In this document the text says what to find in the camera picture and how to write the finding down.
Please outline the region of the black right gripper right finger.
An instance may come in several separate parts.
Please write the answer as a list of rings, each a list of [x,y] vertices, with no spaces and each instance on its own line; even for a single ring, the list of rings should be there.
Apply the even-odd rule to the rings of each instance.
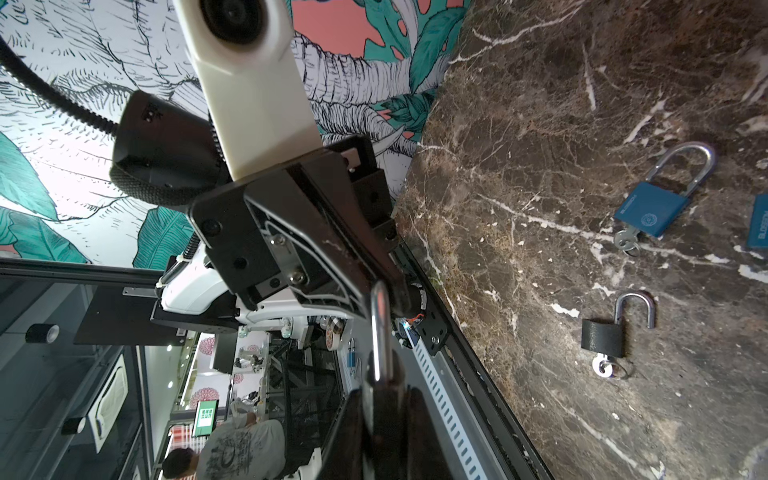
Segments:
[[[416,388],[407,392],[405,419],[405,478],[452,479],[425,397]]]

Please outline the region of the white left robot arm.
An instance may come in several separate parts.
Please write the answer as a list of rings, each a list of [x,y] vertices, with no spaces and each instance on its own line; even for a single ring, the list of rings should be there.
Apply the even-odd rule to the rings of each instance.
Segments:
[[[393,206],[367,138],[232,180],[212,125],[156,96],[133,93],[115,133],[114,183],[192,228],[157,283],[155,322],[214,333],[419,311],[417,286],[395,261]]]

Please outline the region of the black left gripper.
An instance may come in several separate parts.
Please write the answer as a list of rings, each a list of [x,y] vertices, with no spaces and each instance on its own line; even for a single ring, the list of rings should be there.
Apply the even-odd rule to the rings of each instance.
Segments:
[[[305,308],[368,316],[374,290],[404,315],[411,286],[371,142],[353,136],[199,196],[188,217],[228,290],[249,309],[287,289]]]

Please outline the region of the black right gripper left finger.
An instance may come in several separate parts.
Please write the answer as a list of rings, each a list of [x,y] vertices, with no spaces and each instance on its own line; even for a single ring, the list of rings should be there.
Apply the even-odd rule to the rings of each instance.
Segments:
[[[362,395],[353,390],[331,431],[329,442],[321,453],[319,480],[360,480],[363,478],[363,434],[365,419]]]

